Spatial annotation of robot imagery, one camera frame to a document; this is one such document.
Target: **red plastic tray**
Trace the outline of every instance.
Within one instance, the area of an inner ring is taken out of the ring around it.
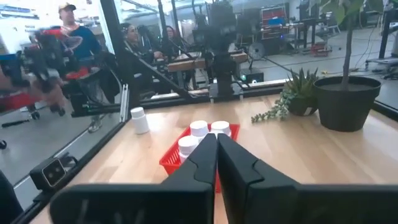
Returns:
[[[236,141],[238,138],[240,127],[241,126],[239,124],[229,124],[229,128],[231,129],[231,138],[234,141]],[[190,134],[191,134],[191,129],[187,127],[185,131],[180,135],[180,137],[178,137],[177,140],[174,142],[174,144],[170,147],[170,149],[167,150],[167,152],[160,159],[159,164],[164,167],[168,175],[176,171],[181,165],[180,156],[178,155],[179,153],[178,140]],[[216,192],[217,193],[221,192],[221,185],[220,185],[220,180],[218,178],[218,172],[216,174]]]

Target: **wooden table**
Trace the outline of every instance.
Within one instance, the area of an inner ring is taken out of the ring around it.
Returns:
[[[301,183],[398,183],[398,123],[372,111],[363,130],[330,131],[318,115],[252,124],[278,96],[147,111],[150,132],[135,135],[128,123],[72,180],[83,183],[160,183],[167,174],[159,159],[192,121],[239,123],[237,142]],[[48,207],[33,221],[51,223]],[[228,223],[221,194],[215,198],[215,223]]]
[[[200,54],[198,52],[190,52],[190,55],[192,57],[198,57]],[[248,60],[248,55],[246,53],[239,53],[239,54],[232,54],[232,58],[235,60],[237,63],[243,63]],[[177,57],[177,59],[185,59],[188,58],[186,55],[180,55]],[[203,58],[198,58],[196,60],[189,60],[189,61],[184,61],[184,62],[175,62],[175,63],[170,63],[167,68],[169,69],[169,72],[179,72],[179,71],[187,71],[187,70],[192,70],[196,68],[205,68],[205,59]]]

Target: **black planter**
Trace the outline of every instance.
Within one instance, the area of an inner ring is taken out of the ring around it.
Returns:
[[[316,112],[318,109],[316,98],[294,98],[289,107],[288,111],[296,116],[309,116]]]
[[[380,93],[381,82],[366,77],[350,77],[349,91],[341,91],[343,77],[322,78],[314,83],[321,124],[335,131],[362,129]]]

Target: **wire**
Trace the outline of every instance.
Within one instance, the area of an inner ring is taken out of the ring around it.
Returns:
[[[366,54],[366,52],[368,51],[369,45],[370,45],[371,39],[372,39],[372,34],[373,34],[373,32],[374,32],[374,30],[375,30],[376,28],[377,28],[377,26],[376,26],[375,28],[372,29],[372,32],[371,32],[371,34],[369,35],[369,39],[368,39],[368,46],[366,46],[366,50],[363,52],[363,54],[361,55],[361,57],[358,59],[358,61],[356,62],[354,68],[356,68],[356,66],[358,65],[359,61],[361,61],[361,59],[363,58],[363,56],[364,56],[364,55]]]
[[[334,60],[334,59],[341,59],[341,58],[345,58],[345,56],[335,57],[335,58],[325,58],[325,59],[320,59],[320,60],[309,60],[309,61],[306,61],[306,62],[296,62],[296,63],[290,63],[290,64],[283,65],[283,66],[286,67],[286,66],[290,66],[290,65],[301,65],[303,63],[324,62],[324,61],[327,61],[327,60]],[[278,65],[267,66],[267,67],[256,67],[256,69],[265,69],[265,68],[274,68],[274,67],[278,67]]]

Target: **blue shirt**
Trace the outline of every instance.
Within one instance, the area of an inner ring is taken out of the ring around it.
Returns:
[[[73,54],[79,59],[87,58],[93,54],[97,54],[101,51],[101,45],[96,40],[95,35],[87,27],[80,26],[74,31],[70,32],[71,37],[81,37],[83,42],[73,49]]]

